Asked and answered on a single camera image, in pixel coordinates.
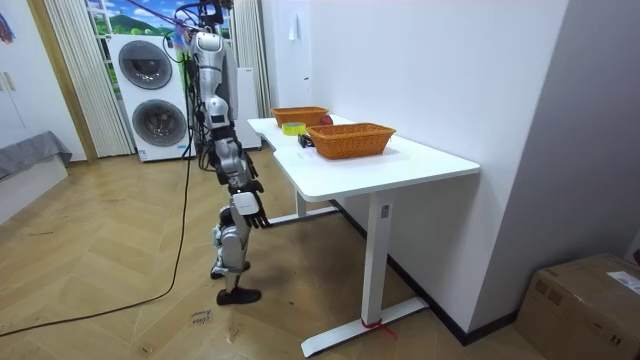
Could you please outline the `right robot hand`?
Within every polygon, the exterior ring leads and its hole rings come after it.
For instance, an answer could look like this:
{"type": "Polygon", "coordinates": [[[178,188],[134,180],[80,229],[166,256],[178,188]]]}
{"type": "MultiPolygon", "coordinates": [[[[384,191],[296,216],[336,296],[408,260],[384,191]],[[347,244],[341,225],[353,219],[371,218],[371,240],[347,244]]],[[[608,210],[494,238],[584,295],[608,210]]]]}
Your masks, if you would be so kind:
{"type": "Polygon", "coordinates": [[[254,192],[241,192],[232,195],[234,206],[252,228],[268,228],[269,219],[260,197],[254,192]]]}

